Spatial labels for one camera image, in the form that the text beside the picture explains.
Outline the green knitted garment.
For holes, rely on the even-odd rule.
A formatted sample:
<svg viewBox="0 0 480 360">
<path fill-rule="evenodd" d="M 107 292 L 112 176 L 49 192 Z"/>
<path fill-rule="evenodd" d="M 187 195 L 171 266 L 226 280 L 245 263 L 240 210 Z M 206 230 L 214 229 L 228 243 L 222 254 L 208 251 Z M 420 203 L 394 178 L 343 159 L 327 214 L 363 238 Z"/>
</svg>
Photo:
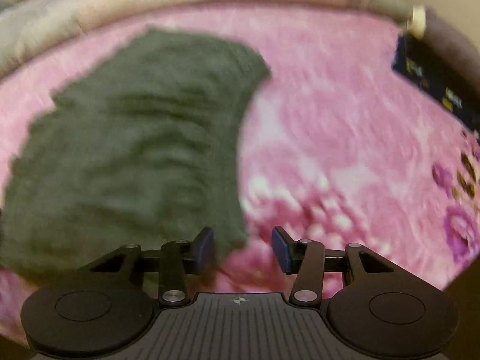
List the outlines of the green knitted garment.
<svg viewBox="0 0 480 360">
<path fill-rule="evenodd" d="M 12 162 L 1 264 L 37 283 L 127 244 L 247 241 L 239 130 L 269 78 L 240 42 L 152 28 L 53 97 Z"/>
</svg>

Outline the pink rose pattern blanket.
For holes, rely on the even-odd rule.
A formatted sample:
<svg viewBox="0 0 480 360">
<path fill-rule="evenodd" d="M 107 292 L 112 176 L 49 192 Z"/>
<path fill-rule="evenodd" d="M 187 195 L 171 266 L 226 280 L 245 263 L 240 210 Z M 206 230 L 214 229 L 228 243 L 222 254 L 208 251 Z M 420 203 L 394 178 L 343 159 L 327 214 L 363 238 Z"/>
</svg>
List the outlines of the pink rose pattern blanket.
<svg viewBox="0 0 480 360">
<path fill-rule="evenodd" d="M 1 82 L 1 178 L 51 96 L 115 49 L 158 27 L 233 38 L 272 77 L 241 131 L 240 200 L 249 232 L 204 289 L 288 292 L 272 227 L 331 249 L 359 242 L 438 288 L 479 260 L 479 145 L 391 70 L 397 28 L 360 13 L 272 5 L 160 10 L 108 25 L 31 60 Z"/>
</svg>

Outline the dark blue patterned bag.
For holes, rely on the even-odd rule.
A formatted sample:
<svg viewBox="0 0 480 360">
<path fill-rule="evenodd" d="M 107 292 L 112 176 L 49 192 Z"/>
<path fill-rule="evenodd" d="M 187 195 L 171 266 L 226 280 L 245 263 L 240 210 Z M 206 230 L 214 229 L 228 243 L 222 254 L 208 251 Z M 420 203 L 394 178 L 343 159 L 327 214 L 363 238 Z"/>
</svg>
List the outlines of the dark blue patterned bag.
<svg viewBox="0 0 480 360">
<path fill-rule="evenodd" d="M 430 95 L 467 129 L 479 131 L 479 94 L 428 46 L 412 35 L 400 35 L 392 69 Z"/>
</svg>

